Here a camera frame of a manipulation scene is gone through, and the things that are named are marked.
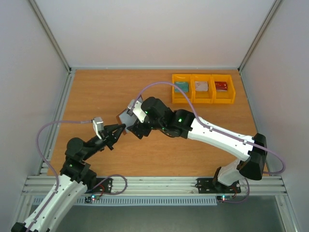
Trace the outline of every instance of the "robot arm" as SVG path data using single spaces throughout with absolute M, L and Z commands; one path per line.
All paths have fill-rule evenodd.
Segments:
M 186 110 L 173 112 L 160 99 L 154 97 L 149 97 L 145 101 L 139 99 L 134 107 L 132 107 L 133 103 L 134 100 L 129 104 L 127 113 L 136 120 L 127 129 L 138 138 L 148 136 L 151 130 L 160 130 L 168 137 L 182 137 L 208 143 L 237 158 L 231 164 L 217 169 L 213 185 L 218 192 L 221 188 L 230 186 L 244 177 L 252 180 L 262 179 L 266 152 L 247 143 L 239 142 L 227 134 L 266 147 L 266 139 L 263 135 L 256 134 L 251 137 L 238 134 L 213 125 L 200 117 L 201 122 L 209 126 L 207 129 L 198 122 L 192 112 Z
M 72 138 L 67 144 L 66 161 L 54 184 L 38 208 L 24 221 L 15 223 L 12 232 L 55 232 L 77 199 L 97 183 L 97 174 L 85 161 L 107 146 L 110 150 L 125 129 L 125 124 L 104 126 L 100 117 L 93 119 L 96 136 L 85 142 Z

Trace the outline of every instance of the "mounting plate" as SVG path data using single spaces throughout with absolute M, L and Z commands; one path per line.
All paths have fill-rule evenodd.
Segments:
M 95 185 L 97 185 L 103 179 L 104 178 L 97 178 Z M 111 191 L 112 191 L 112 178 L 108 178 L 101 185 L 104 187 L 104 192 L 111 193 Z M 98 186 L 95 189 L 89 191 L 88 193 L 101 193 L 102 192 L 101 189 L 102 189 L 102 187 Z
M 213 183 L 212 183 L 213 178 L 198 178 L 197 179 L 197 184 L 196 187 L 198 189 L 198 193 L 218 193 L 218 194 L 228 194 L 228 193 L 234 193 L 234 190 L 228 186 L 226 188 L 221 189 L 218 191 Z M 237 193 L 241 193 L 239 181 L 236 181 L 232 184 L 232 186 L 236 189 Z

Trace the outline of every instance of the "yellow compartment tray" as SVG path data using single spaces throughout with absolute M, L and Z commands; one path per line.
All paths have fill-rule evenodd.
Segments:
M 215 104 L 233 104 L 235 101 L 236 91 L 233 85 L 231 75 L 226 74 L 173 74 L 172 83 L 177 81 L 187 82 L 189 92 L 186 93 L 192 103 L 215 103 Z M 208 91 L 197 91 L 195 81 L 206 81 Z M 217 91 L 215 82 L 226 82 L 227 91 Z M 172 87 L 172 103 L 187 103 L 182 93 L 175 92 Z

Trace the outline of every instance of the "wooden tabletop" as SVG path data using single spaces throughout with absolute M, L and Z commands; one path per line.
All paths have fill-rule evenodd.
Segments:
M 142 88 L 157 81 L 171 81 L 173 73 L 232 75 L 236 90 L 234 104 L 195 104 L 195 108 L 199 116 L 215 125 L 255 135 L 253 117 L 237 70 L 77 70 L 63 119 L 91 120 L 100 116 L 105 125 L 116 124 L 116 115 Z M 143 94 L 144 99 L 150 96 L 161 99 L 172 110 L 191 110 L 188 104 L 171 103 L 171 86 L 154 86 Z M 93 136 L 91 124 L 61 125 L 51 164 L 59 172 L 65 161 L 67 142 L 73 137 L 87 141 Z M 218 167 L 233 160 L 234 156 L 211 145 L 168 138 L 152 131 L 141 140 L 132 133 L 122 135 L 114 150 L 106 148 L 87 162 L 98 176 L 213 176 Z

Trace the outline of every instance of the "white wall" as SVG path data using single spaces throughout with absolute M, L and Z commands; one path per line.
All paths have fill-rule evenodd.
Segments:
M 27 1 L 1 1 L 0 231 L 11 231 L 25 179 L 36 174 L 40 159 L 35 135 L 52 120 L 65 78 L 64 66 Z
M 258 129 L 287 162 L 283 179 L 301 231 L 309 228 L 308 12 L 307 0 L 283 1 L 243 72 Z
M 274 0 L 37 0 L 72 67 L 238 68 Z

